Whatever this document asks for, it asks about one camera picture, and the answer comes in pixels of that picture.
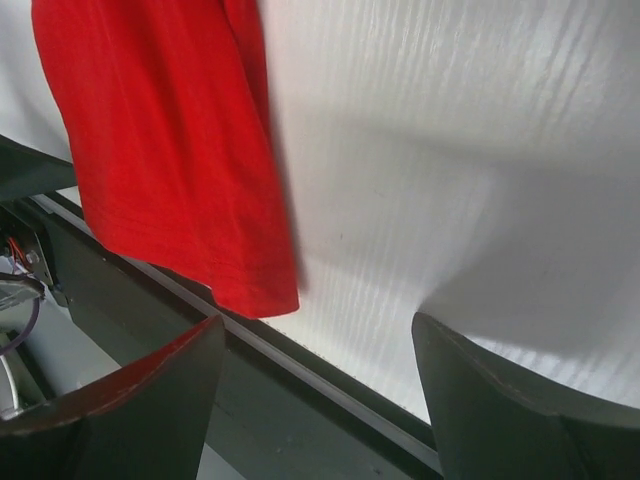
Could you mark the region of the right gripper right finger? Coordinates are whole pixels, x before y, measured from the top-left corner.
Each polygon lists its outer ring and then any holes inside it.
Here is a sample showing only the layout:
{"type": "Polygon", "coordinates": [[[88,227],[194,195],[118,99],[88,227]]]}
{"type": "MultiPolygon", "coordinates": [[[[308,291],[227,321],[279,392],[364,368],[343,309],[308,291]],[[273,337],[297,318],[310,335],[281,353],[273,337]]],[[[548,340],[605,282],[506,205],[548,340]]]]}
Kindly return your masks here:
{"type": "Polygon", "coordinates": [[[638,409],[556,383],[424,313],[412,338],[445,478],[638,478],[638,409]]]}

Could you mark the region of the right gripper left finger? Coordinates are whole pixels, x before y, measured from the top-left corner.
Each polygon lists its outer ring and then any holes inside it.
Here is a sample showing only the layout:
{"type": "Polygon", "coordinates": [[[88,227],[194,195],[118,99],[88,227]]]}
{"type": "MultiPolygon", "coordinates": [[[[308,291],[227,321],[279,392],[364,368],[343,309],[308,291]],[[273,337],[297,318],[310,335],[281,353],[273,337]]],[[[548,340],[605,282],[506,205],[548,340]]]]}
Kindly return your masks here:
{"type": "Polygon", "coordinates": [[[193,479],[225,350],[220,318],[1,424],[4,479],[193,479]]]}

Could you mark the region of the red t shirt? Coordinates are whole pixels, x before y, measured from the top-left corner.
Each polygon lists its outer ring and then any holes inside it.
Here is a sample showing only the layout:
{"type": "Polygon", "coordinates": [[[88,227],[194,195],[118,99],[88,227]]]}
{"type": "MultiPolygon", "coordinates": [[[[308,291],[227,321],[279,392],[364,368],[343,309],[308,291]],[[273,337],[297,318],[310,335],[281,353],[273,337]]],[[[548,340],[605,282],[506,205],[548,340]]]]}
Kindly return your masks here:
{"type": "Polygon", "coordinates": [[[299,306],[254,1],[36,1],[84,219],[249,319],[299,306]]]}

